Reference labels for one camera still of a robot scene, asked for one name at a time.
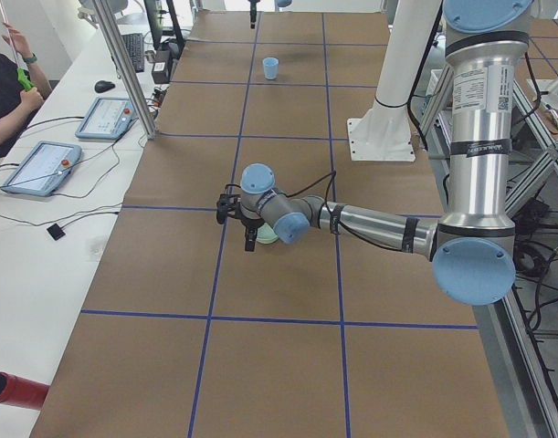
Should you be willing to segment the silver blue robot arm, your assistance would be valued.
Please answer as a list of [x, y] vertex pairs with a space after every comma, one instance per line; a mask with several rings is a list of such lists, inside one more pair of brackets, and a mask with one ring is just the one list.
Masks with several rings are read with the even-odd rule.
[[[506, 213], [515, 69], [527, 51], [531, 5], [527, 1], [403, 1], [373, 106], [348, 120], [350, 153], [384, 210], [362, 208], [307, 191], [288, 194], [265, 164], [244, 169], [234, 193], [222, 193], [216, 219], [238, 220], [245, 248], [258, 231], [297, 242], [309, 229], [346, 234], [369, 245], [417, 254], [432, 265], [449, 297], [470, 306], [504, 298], [515, 281], [514, 224]], [[447, 211], [428, 218], [439, 204], [426, 158], [416, 157], [407, 119], [437, 26], [447, 26], [445, 59], [452, 88]]]
[[[256, 28], [257, 18], [258, 18], [258, 3], [260, 0], [249, 0], [249, 27], [251, 29]], [[292, 4], [291, 0], [274, 0], [274, 6], [276, 9], [288, 7]]]

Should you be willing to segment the person's hand upper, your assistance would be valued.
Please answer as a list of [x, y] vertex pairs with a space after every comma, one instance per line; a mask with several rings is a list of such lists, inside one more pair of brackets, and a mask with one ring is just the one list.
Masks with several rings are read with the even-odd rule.
[[2, 35], [3, 40], [20, 54], [22, 59], [31, 59], [34, 53], [30, 48], [26, 36], [7, 22], [4, 22], [3, 25], [6, 28], [6, 34]]

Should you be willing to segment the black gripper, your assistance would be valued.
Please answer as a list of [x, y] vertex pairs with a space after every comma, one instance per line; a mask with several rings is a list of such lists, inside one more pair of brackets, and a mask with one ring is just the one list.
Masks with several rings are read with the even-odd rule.
[[216, 202], [216, 221], [224, 224], [227, 218], [236, 219], [245, 226], [245, 246], [247, 252], [255, 250], [257, 230], [263, 225], [261, 218], [247, 217], [241, 210], [239, 194], [221, 193]]

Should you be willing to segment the person's hand lower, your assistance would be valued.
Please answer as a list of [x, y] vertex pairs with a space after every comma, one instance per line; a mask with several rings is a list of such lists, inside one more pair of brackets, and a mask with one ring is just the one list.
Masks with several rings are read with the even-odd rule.
[[20, 107], [22, 110], [30, 113], [34, 110], [38, 110], [44, 103], [43, 96], [39, 93], [37, 88], [32, 88], [31, 90], [23, 90], [20, 92], [21, 103]]

